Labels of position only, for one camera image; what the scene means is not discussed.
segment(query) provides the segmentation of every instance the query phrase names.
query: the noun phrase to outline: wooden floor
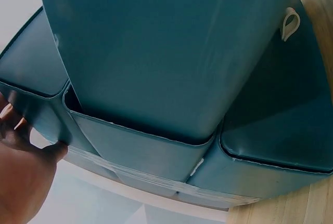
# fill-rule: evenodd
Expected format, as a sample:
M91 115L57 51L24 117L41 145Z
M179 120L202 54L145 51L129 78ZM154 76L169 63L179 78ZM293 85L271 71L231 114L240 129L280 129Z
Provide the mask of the wooden floor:
M333 0L302 0L333 92ZM227 224L331 224L333 176L288 195L231 208Z

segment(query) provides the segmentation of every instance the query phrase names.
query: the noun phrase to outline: plastic wrap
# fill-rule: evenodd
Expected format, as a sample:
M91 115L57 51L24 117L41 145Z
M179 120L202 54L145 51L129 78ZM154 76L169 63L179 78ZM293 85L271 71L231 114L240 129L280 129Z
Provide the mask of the plastic wrap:
M216 191L211 191L211 190L207 190L207 189L202 189L202 188L188 185L184 182L169 180L169 179L165 179L162 177L143 173L143 172L131 169L131 168L127 168L127 167L124 167L124 166L121 166L121 165L118 165L115 163L111 163L99 156L96 156L94 154L91 154L89 152L80 150L80 149L72 147L72 146L69 147L68 152L69 152L69 154L73 153L73 154L79 155L87 160L90 160L101 167L104 167L108 170L115 172L116 174L123 174L127 177L131 177L133 179L137 179L137 180L141 180L141 181L150 183L154 186L160 186L160 187L163 187L166 189L189 194L189 195L196 196L196 197L199 197L199 198L202 198L205 200L209 200L209 201L223 201L223 202L230 203L230 205L245 205L245 204L254 203L254 202L257 202L260 200L260 198L257 198L257 197L247 197L247 196L227 194L227 193L223 193L223 192L216 192Z

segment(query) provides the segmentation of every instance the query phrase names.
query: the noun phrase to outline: white handle loop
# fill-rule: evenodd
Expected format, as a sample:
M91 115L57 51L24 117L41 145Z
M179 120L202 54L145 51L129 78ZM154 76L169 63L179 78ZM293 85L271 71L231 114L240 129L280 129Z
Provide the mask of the white handle loop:
M287 23L287 20L289 17L293 17L292 21L289 24ZM286 8L286 14L284 17L284 20L282 24L280 25L280 33L281 33L281 39L285 42L287 39L298 29L300 26L301 19L298 13L292 8L287 7Z

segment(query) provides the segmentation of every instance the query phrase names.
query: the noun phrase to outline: hand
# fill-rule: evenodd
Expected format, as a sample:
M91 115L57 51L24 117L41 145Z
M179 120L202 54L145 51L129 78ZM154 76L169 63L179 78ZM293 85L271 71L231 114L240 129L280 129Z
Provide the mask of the hand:
M32 145L32 127L2 95L0 112L0 223L27 223L42 207L68 148L62 142Z

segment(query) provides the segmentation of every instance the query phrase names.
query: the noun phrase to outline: stacked bins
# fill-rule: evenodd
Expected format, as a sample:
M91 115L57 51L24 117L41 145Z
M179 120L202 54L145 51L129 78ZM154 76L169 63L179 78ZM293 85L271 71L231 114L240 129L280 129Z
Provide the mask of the stacked bins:
M84 114L192 144L212 135L287 2L43 0Z
M247 197L285 194L333 171L333 108L321 53L300 0L297 32L277 32L188 183ZM197 204L228 207L179 194Z
M62 140L98 154L62 106L67 84L46 14L40 8L0 54L0 92L49 141ZM115 177L80 157L67 159L97 174Z
M126 128L82 113L71 87L64 94L63 103L84 135L99 149L106 160L138 172L174 181L186 181L215 138L192 145L153 134ZM117 173L127 185L159 195L172 196L175 191Z

